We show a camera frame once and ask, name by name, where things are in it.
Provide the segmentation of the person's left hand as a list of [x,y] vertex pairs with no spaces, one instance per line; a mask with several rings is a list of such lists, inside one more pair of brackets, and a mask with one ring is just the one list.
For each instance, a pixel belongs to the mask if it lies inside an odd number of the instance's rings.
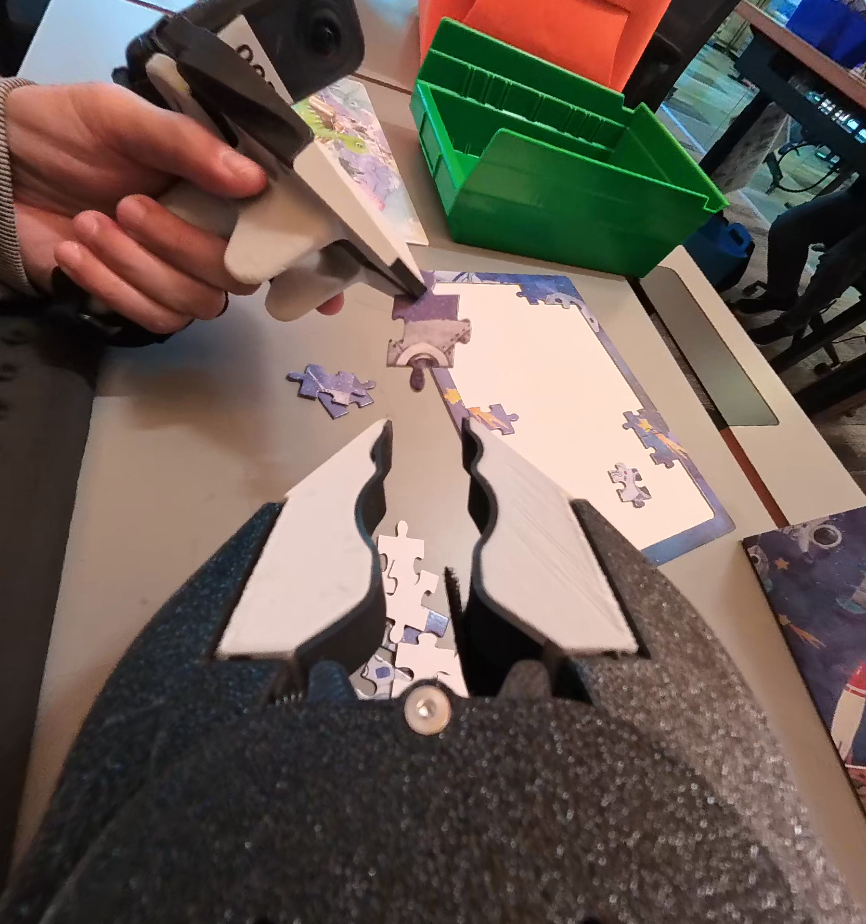
[[190,118],[111,84],[27,85],[6,103],[13,204],[24,269],[48,288],[60,270],[154,334],[251,295],[226,242],[157,197],[179,179],[220,199],[259,194],[266,175]]

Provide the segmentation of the blue comet puzzle piece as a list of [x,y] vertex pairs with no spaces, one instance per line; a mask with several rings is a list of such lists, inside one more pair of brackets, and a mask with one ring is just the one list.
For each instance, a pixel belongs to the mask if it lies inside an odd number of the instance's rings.
[[467,410],[470,418],[480,422],[492,432],[499,432],[502,435],[515,433],[514,423],[519,421],[519,415],[508,413],[502,405],[491,405],[486,410],[480,407],[470,407]]
[[642,433],[643,445],[650,451],[651,460],[655,465],[672,468],[676,464],[686,465],[690,460],[684,448],[670,439],[666,433],[654,431]]

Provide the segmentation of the grey desk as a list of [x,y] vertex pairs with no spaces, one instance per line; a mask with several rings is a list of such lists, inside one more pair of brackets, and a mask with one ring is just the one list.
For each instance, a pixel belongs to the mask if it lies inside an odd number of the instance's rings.
[[[715,630],[761,700],[834,861],[866,879],[866,820],[827,741],[739,539],[775,518],[693,393],[629,282],[571,276],[690,451],[736,529],[663,572]],[[457,435],[435,387],[384,366],[390,307],[350,292],[344,316],[272,321],[255,295],[165,345],[105,361],[84,452],[27,771],[15,859],[37,829],[75,733],[146,620],[263,502],[378,417],[394,422],[388,520],[427,542],[427,565],[466,565],[473,538]],[[374,402],[332,420],[286,379],[308,364],[376,382]]]

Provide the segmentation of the pile of jigsaw puzzle pieces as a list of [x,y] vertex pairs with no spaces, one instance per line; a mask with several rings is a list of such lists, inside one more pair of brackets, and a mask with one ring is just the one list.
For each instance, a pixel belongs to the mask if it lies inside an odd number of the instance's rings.
[[438,681],[467,697],[459,655],[442,645],[450,618],[428,605],[439,577],[418,568],[425,542],[412,537],[407,522],[400,521],[394,535],[377,538],[377,550],[384,567],[385,627],[379,647],[350,678],[356,696],[396,699],[415,682]]

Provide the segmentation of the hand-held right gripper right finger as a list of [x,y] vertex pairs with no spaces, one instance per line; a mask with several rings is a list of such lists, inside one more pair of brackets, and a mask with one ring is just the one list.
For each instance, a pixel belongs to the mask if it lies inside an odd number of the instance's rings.
[[462,464],[480,534],[469,603],[569,657],[637,653],[570,495],[475,419],[462,422]]

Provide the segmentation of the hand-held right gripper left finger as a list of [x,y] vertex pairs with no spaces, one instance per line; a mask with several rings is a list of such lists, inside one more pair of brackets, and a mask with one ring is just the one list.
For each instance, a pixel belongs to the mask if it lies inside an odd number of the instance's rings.
[[219,641],[220,660],[365,663],[386,603],[374,534],[393,424],[380,420],[290,489]]

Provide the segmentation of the black framed table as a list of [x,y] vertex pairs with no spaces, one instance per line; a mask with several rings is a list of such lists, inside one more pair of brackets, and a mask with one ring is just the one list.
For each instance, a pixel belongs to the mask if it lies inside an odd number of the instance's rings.
[[[840,156],[847,168],[866,179],[866,143],[835,121],[830,110],[811,99],[822,94],[845,113],[866,123],[866,80],[810,46],[762,9],[739,2],[735,13],[751,29],[751,39],[736,68],[757,88],[747,104],[704,155],[700,167],[713,177],[744,134],[774,102],[814,141]],[[855,408],[866,399],[866,353],[837,366],[797,394],[806,413],[827,416]]]

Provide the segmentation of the blue crate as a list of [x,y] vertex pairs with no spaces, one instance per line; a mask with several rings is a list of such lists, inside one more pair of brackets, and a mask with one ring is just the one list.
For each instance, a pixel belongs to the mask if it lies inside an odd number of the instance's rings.
[[716,291],[724,293],[746,272],[755,243],[744,225],[718,213],[687,237],[683,247]]

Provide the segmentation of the blue framed puzzle board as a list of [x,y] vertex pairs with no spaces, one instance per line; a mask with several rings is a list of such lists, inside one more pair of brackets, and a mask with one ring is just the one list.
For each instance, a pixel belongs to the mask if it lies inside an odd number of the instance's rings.
[[[434,274],[434,293],[458,295],[458,318],[471,323],[470,342],[455,346],[452,368],[426,370],[458,432],[472,419],[470,407],[500,404],[518,414],[515,433],[494,433],[571,497],[588,501],[656,565],[733,531],[726,507],[598,318],[593,327],[577,308],[529,304],[518,283],[539,274]],[[567,277],[550,276],[557,288],[580,294]],[[623,429],[623,412],[638,409],[663,418],[666,434],[690,458],[685,466],[655,465],[634,432]],[[619,462],[643,476],[652,495],[644,508],[620,501],[607,474]]]

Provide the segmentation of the dark perforated panel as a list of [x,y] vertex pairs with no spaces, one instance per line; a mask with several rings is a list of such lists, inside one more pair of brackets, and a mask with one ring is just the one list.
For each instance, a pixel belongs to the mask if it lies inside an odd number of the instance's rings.
[[0,301],[0,893],[102,356],[46,302]]

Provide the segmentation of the red plastic bin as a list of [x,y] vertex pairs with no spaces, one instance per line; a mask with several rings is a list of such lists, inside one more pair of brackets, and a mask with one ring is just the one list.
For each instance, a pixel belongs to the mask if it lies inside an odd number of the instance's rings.
[[421,56],[445,18],[622,91],[670,1],[420,1]]

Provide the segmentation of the illustrated puzzle box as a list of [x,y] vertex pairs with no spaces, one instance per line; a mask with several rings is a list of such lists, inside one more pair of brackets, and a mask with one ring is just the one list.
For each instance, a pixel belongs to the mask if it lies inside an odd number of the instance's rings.
[[866,506],[741,544],[866,815]]

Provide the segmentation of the purple grey puzzle piece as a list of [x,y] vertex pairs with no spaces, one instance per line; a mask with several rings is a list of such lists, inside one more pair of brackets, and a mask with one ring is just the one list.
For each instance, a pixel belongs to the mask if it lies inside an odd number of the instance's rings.
[[427,293],[416,301],[405,296],[394,299],[392,317],[404,322],[401,338],[388,343],[386,365],[389,368],[410,366],[411,388],[420,392],[425,388],[426,370],[450,369],[453,366],[457,344],[468,344],[471,323],[459,319],[458,295],[434,293],[436,275],[422,271]]

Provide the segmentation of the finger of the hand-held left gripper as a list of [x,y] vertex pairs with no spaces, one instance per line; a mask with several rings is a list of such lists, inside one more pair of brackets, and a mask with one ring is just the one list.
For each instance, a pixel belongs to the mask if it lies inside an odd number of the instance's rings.
[[348,240],[337,240],[330,248],[335,256],[345,255],[355,262],[355,275],[347,285],[361,282],[393,297],[422,297],[423,275],[410,269],[401,258],[395,259],[391,266],[378,266]]
[[326,145],[312,141],[295,157],[292,167],[339,226],[333,242],[352,242],[378,266],[391,266],[401,258],[410,269],[421,272],[403,234],[352,180]]

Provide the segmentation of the green plastic bin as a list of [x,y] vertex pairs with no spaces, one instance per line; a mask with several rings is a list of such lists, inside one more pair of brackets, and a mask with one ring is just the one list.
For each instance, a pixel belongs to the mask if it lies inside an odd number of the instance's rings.
[[461,244],[640,278],[727,208],[645,104],[451,17],[411,111]]

